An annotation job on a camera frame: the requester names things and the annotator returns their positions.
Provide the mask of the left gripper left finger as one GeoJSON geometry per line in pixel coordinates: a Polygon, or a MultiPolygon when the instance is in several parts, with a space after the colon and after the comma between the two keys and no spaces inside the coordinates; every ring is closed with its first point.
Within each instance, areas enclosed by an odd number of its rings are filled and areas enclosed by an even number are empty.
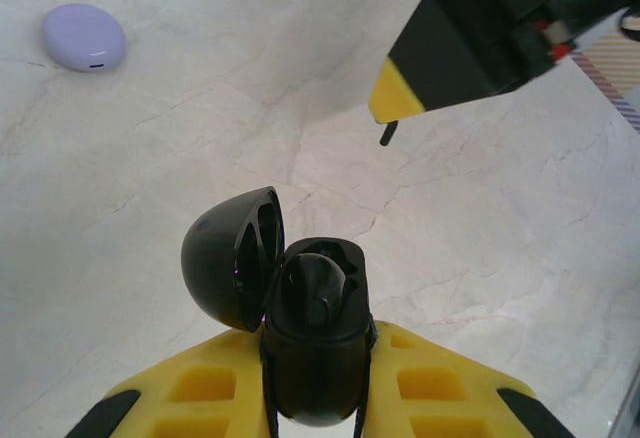
{"type": "Polygon", "coordinates": [[[230,330],[118,384],[69,438],[270,438],[260,338],[230,330]]]}

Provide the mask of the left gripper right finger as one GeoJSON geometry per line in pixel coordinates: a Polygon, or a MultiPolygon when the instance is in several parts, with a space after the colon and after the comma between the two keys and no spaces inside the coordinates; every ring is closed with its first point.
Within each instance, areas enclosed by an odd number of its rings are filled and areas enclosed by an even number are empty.
{"type": "Polygon", "coordinates": [[[361,438],[575,438],[524,382],[376,323],[361,438]]]}

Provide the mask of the black earbud charging case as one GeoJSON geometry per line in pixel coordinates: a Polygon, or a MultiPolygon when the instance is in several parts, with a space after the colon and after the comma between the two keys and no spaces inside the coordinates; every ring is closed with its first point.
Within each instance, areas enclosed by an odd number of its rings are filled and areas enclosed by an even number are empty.
{"type": "Polygon", "coordinates": [[[202,214],[184,238],[181,269],[189,293],[208,316],[259,333],[271,438],[279,438],[279,417],[330,427],[349,416],[355,416],[353,435],[360,437],[377,331],[358,245],[330,237],[286,244],[278,195],[265,187],[202,214]],[[342,313],[324,330],[297,323],[283,308],[284,268],[301,253],[327,256],[346,274],[342,313]]]}

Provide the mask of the lilac earbud charging case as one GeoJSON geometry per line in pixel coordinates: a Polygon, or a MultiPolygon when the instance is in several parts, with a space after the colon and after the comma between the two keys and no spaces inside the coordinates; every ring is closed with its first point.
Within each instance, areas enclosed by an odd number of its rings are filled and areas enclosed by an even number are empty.
{"type": "Polygon", "coordinates": [[[74,71],[109,70],[126,55],[123,27],[110,13],[94,5],[58,6],[44,16],[41,31],[50,58],[74,71]]]}

